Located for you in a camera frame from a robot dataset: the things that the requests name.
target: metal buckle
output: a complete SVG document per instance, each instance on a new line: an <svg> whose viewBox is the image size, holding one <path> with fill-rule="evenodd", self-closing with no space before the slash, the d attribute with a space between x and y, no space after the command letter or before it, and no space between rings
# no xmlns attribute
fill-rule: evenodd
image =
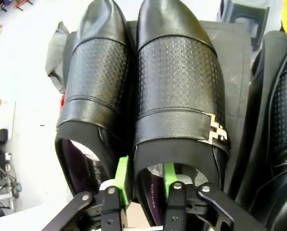
<svg viewBox="0 0 287 231"><path fill-rule="evenodd" d="M208 140L201 140L201 142L212 144L213 138L220 138L221 141L227 140L227 132L223 129L223 127L215 121L215 115L210 113L205 113L206 115L211 117L210 126L215 128L216 131L209 132Z"/></svg>

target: red object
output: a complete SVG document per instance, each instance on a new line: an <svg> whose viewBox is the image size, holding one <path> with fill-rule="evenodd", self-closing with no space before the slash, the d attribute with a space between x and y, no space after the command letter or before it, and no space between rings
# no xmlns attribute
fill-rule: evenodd
<svg viewBox="0 0 287 231"><path fill-rule="evenodd" d="M60 110L62 109L63 105L65 104L65 95L63 94L61 100L60 100Z"/></svg>

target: gray cloth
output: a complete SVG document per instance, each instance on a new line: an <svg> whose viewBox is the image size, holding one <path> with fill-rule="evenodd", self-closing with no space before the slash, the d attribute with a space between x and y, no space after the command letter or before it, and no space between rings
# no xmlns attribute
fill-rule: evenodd
<svg viewBox="0 0 287 231"><path fill-rule="evenodd" d="M60 22L48 44L45 64L47 76L51 78L52 83L61 94L65 92L63 59L68 35L68 29L65 27L63 22Z"/></svg>

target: gray plastic stool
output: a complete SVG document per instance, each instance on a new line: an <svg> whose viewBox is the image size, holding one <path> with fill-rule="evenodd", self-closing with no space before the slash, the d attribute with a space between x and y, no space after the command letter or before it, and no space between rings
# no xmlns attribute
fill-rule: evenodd
<svg viewBox="0 0 287 231"><path fill-rule="evenodd" d="M261 44L269 14L268 0L222 0L219 22L243 23L251 36L253 50Z"/></svg>

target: black leather shoe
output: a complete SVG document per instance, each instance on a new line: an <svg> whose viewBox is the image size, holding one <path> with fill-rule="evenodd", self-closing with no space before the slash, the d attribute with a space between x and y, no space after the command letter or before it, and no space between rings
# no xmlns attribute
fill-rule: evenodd
<svg viewBox="0 0 287 231"><path fill-rule="evenodd" d="M287 56L274 79L263 136L267 177L257 190L250 213L268 230L287 231Z"/></svg>
<svg viewBox="0 0 287 231"><path fill-rule="evenodd" d="M160 198L151 192L159 190L161 183L146 171L147 167L175 163L177 173L178 167L181 172L191 167L223 187L230 150L224 82L210 39L179 0L143 2L138 18L137 62L139 112L134 171L146 216L151 225L158 225L162 211L155 211L155 204Z"/></svg>
<svg viewBox="0 0 287 231"><path fill-rule="evenodd" d="M73 194L97 193L130 154L132 50L124 16L112 0L95 0L74 36L57 126L56 152Z"/></svg>

